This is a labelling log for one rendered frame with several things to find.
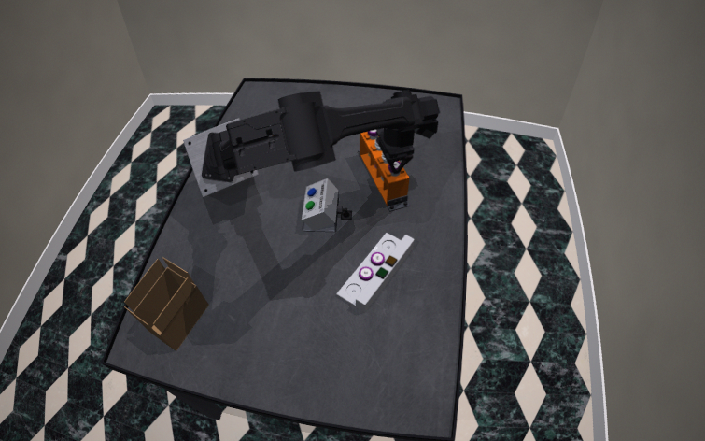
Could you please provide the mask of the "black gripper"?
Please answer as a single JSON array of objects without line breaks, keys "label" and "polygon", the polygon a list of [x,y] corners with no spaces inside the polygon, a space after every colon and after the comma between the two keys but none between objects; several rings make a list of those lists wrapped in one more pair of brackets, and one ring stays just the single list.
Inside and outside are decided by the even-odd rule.
[{"label": "black gripper", "polygon": [[[415,150],[412,145],[400,148],[401,131],[398,131],[398,129],[389,130],[388,128],[376,130],[376,134],[379,136],[376,139],[376,142],[378,143],[378,145],[380,145],[380,149],[382,150],[384,156],[386,155],[386,159],[393,174],[400,173],[402,168],[411,159],[413,159],[413,154]],[[402,162],[396,169],[394,166],[394,162],[400,160],[402,160]]]}]

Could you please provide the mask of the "brown cardboard box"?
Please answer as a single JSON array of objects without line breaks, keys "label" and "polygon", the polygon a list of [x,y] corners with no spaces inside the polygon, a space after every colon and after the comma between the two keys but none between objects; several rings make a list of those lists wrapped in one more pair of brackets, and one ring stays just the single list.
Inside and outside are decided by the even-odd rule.
[{"label": "brown cardboard box", "polygon": [[209,304],[188,272],[163,259],[169,268],[157,259],[124,303],[149,332],[177,351]]}]

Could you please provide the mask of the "black table edge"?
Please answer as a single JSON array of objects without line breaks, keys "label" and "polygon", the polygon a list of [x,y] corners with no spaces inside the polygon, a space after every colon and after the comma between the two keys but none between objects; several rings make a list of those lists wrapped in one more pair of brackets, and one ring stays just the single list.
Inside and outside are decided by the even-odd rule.
[{"label": "black table edge", "polygon": [[[125,369],[123,369],[123,368],[117,367],[117,366],[115,366],[115,365],[112,365],[112,364],[110,364],[110,363],[107,363],[107,362],[106,362],[106,361],[107,361],[107,358],[108,358],[109,353],[110,353],[110,351],[111,351],[111,349],[112,349],[112,346],[113,346],[113,344],[114,344],[114,341],[115,341],[116,336],[117,336],[117,334],[118,334],[118,331],[119,331],[119,329],[120,329],[121,323],[122,323],[123,318],[124,318],[124,316],[125,316],[125,314],[126,314],[126,311],[127,311],[127,309],[126,309],[125,307],[128,308],[128,306],[127,306],[126,304],[124,305],[125,307],[123,307],[123,309],[122,309],[122,311],[121,311],[121,313],[120,313],[120,317],[119,317],[119,319],[118,319],[118,322],[117,322],[117,324],[116,324],[116,327],[115,327],[115,329],[114,329],[114,332],[113,332],[113,334],[112,334],[112,336],[111,336],[111,338],[110,338],[110,341],[109,341],[108,346],[107,346],[107,348],[106,348],[106,352],[105,352],[105,355],[104,355],[104,357],[103,357],[103,360],[101,361],[101,364],[106,365],[106,366],[111,367],[111,368],[114,368],[114,369],[117,369],[117,370],[120,370],[121,372],[130,374],[130,375],[133,375],[133,376],[136,376],[136,377],[140,377],[140,378],[143,378],[143,379],[145,379],[145,380],[148,380],[148,381],[151,381],[151,382],[154,382],[154,383],[157,383],[157,384],[160,384],[160,385],[163,385],[163,386],[166,386],[166,387],[169,387],[169,388],[178,390],[178,391],[183,391],[183,392],[186,392],[186,393],[189,393],[189,394],[193,394],[193,395],[196,395],[196,396],[199,396],[199,397],[203,397],[203,398],[205,398],[205,399],[209,399],[209,400],[216,401],[216,402],[219,402],[219,403],[223,403],[223,404],[226,404],[226,405],[232,405],[232,406],[244,408],[244,409],[247,409],[247,410],[251,410],[251,411],[255,411],[255,412],[259,412],[259,413],[262,413],[262,414],[271,415],[271,416],[275,416],[275,417],[279,417],[279,418],[283,418],[283,419],[297,420],[297,421],[301,421],[301,422],[306,422],[306,423],[311,423],[311,424],[316,424],[316,425],[321,425],[321,426],[326,426],[326,427],[332,427],[332,428],[343,429],[343,430],[349,430],[349,431],[356,431],[356,432],[362,432],[362,433],[369,433],[369,434],[382,434],[382,435],[391,435],[391,436],[398,436],[398,437],[408,437],[408,438],[417,438],[417,439],[429,439],[429,440],[440,440],[440,441],[455,441],[456,428],[457,428],[457,418],[458,418],[458,399],[459,399],[460,378],[461,378],[461,366],[462,366],[462,354],[463,354],[463,341],[464,341],[465,309],[466,309],[466,289],[467,289],[467,256],[468,256],[467,163],[466,163],[466,142],[465,142],[465,125],[464,125],[464,110],[463,110],[463,97],[462,97],[462,94],[455,94],[455,93],[450,93],[450,92],[436,92],[436,91],[430,91],[430,90],[422,90],[422,89],[406,88],[406,87],[398,87],[398,86],[388,86],[388,85],[379,85],[379,84],[357,83],[357,82],[344,82],[344,81],[312,80],[312,79],[288,79],[288,78],[243,78],[242,82],[240,83],[240,85],[238,86],[238,88],[236,89],[236,91],[234,92],[232,98],[230,99],[230,101],[228,102],[228,104],[226,105],[226,107],[223,109],[222,113],[220,114],[220,116],[219,116],[218,120],[216,121],[215,125],[213,126],[213,128],[219,125],[219,122],[221,121],[222,117],[224,116],[225,112],[226,112],[227,109],[229,108],[229,106],[230,106],[230,104],[232,103],[234,97],[238,94],[239,90],[241,89],[241,87],[243,86],[243,84],[245,83],[245,81],[299,82],[299,83],[335,84],[335,85],[348,85],[348,86],[360,86],[360,87],[372,87],[372,88],[381,88],[381,89],[391,89],[391,90],[400,90],[400,91],[410,90],[410,92],[423,92],[423,93],[438,94],[438,95],[451,96],[451,97],[457,97],[457,98],[460,98],[460,97],[461,97],[461,98],[460,98],[460,102],[461,102],[461,111],[462,111],[462,112],[461,112],[461,117],[462,117],[462,127],[463,127],[463,128],[462,128],[462,134],[463,134],[464,193],[465,193],[464,277],[463,277],[463,299],[462,299],[462,316],[461,316],[460,345],[459,345],[459,357],[458,357],[458,379],[457,379],[456,399],[455,399],[454,418],[453,418],[453,427],[452,427],[452,435],[451,435],[451,438],[449,438],[449,437],[436,437],[436,436],[425,436],[425,435],[414,435],[414,434],[397,434],[397,433],[381,432],[381,431],[374,431],[374,430],[367,430],[367,429],[360,429],[360,428],[354,428],[354,427],[347,427],[347,426],[342,426],[342,425],[330,424],[330,423],[319,422],[319,421],[314,421],[314,420],[305,420],[305,419],[295,418],[295,417],[291,417],[291,416],[287,416],[287,415],[282,415],[282,414],[277,414],[277,413],[274,413],[274,412],[269,412],[269,411],[261,410],[261,409],[258,409],[258,408],[253,408],[253,407],[249,407],[249,406],[245,406],[245,405],[239,405],[239,404],[236,404],[236,403],[224,401],[224,400],[221,400],[221,399],[218,399],[218,398],[214,398],[214,397],[211,397],[211,396],[207,396],[207,395],[204,395],[204,394],[200,394],[200,393],[198,393],[198,392],[185,390],[185,389],[179,388],[179,387],[177,387],[177,386],[170,385],[170,384],[161,382],[161,381],[159,381],[159,380],[156,380],[156,379],[153,379],[153,378],[150,378],[150,377],[145,377],[145,376],[139,375],[139,374],[137,374],[137,373],[134,373],[134,372],[125,370]],[[169,206],[169,208],[168,208],[168,210],[167,210],[167,212],[166,212],[166,214],[165,214],[165,216],[164,216],[164,218],[163,218],[163,220],[162,220],[162,223],[161,223],[161,225],[160,225],[160,227],[159,227],[159,229],[158,229],[158,231],[157,231],[157,234],[155,235],[155,237],[154,237],[154,239],[153,239],[153,241],[152,241],[152,243],[151,243],[151,245],[150,245],[150,247],[149,247],[148,253],[147,253],[147,255],[146,255],[146,257],[145,257],[145,259],[144,259],[144,261],[143,261],[143,263],[142,263],[142,265],[141,265],[141,267],[140,267],[140,270],[139,270],[139,272],[138,272],[138,274],[137,274],[137,276],[136,276],[136,279],[135,279],[134,284],[133,284],[133,286],[132,286],[132,288],[131,288],[131,290],[130,290],[130,293],[133,291],[133,289],[134,289],[134,288],[136,287],[136,285],[138,284],[138,282],[139,282],[139,280],[140,280],[140,278],[141,278],[141,276],[142,276],[142,274],[143,274],[143,272],[144,272],[144,269],[145,269],[145,267],[146,267],[146,265],[147,265],[147,263],[148,263],[148,259],[149,259],[150,255],[151,255],[151,253],[152,253],[152,251],[153,251],[153,249],[154,249],[154,247],[155,247],[155,245],[156,245],[156,243],[157,243],[157,241],[158,241],[158,238],[159,238],[159,236],[160,236],[160,234],[161,234],[161,232],[162,232],[162,229],[163,229],[163,227],[164,227],[164,225],[165,225],[165,223],[166,223],[166,221],[167,221],[167,219],[168,219],[168,217],[169,217],[169,215],[170,215],[170,213],[171,213],[171,211],[172,211],[172,209],[173,209],[173,207],[174,207],[174,205],[175,205],[175,203],[176,203],[176,200],[177,200],[178,196],[180,195],[182,189],[184,188],[184,186],[185,186],[185,184],[186,184],[186,182],[187,182],[187,180],[188,180],[188,178],[189,178],[189,176],[190,176],[191,171],[192,171],[192,166],[190,166],[190,169],[189,169],[188,173],[187,173],[186,176],[184,177],[184,179],[183,179],[183,181],[182,181],[180,187],[178,188],[178,190],[177,190],[177,192],[176,192],[176,195],[175,195],[175,197],[174,197],[174,199],[173,199],[171,205]],[[129,293],[129,295],[130,295],[130,293]]]}]

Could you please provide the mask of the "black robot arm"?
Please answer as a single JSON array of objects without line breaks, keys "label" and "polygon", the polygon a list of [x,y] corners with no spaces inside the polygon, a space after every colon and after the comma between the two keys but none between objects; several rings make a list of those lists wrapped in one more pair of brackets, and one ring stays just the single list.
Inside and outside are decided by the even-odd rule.
[{"label": "black robot arm", "polygon": [[411,146],[414,133],[428,139],[437,133],[440,110],[437,99],[432,99],[405,90],[382,104],[336,108],[323,106],[320,92],[281,97],[280,109],[209,133],[202,177],[232,182],[234,176],[289,161],[294,171],[316,167],[336,160],[333,145],[342,138],[380,128],[403,130],[400,148]]}]

